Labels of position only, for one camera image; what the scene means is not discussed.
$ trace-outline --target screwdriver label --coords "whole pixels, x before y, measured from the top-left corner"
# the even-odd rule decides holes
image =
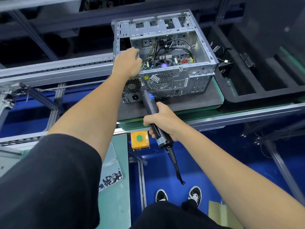
[[[159,139],[157,139],[158,145],[162,144],[163,142],[165,142],[165,138],[164,137],[160,137]]]

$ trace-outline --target person's left hand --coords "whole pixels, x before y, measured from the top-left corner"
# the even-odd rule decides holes
[[[141,58],[135,58],[138,52],[139,49],[132,47],[117,55],[113,63],[112,75],[124,78],[126,81],[136,77],[142,64]]]

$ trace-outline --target person's right hand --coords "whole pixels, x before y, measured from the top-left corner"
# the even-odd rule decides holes
[[[143,124],[148,126],[154,123],[160,129],[167,132],[174,141],[178,141],[179,132],[183,130],[187,124],[180,120],[167,105],[157,102],[157,106],[159,108],[159,113],[145,116]],[[149,134],[155,138],[152,129],[149,130]]]

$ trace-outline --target white shoelace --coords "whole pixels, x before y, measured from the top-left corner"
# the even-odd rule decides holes
[[[199,199],[198,194],[193,194],[193,196],[191,196],[191,194],[189,194],[188,200],[189,199],[193,199],[198,203],[198,199]]]

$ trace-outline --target black pants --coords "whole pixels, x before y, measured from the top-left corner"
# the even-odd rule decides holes
[[[149,205],[131,227],[131,229],[140,228],[219,229],[228,227],[219,226],[197,208],[195,200],[190,199],[183,202],[181,208],[166,201]]]

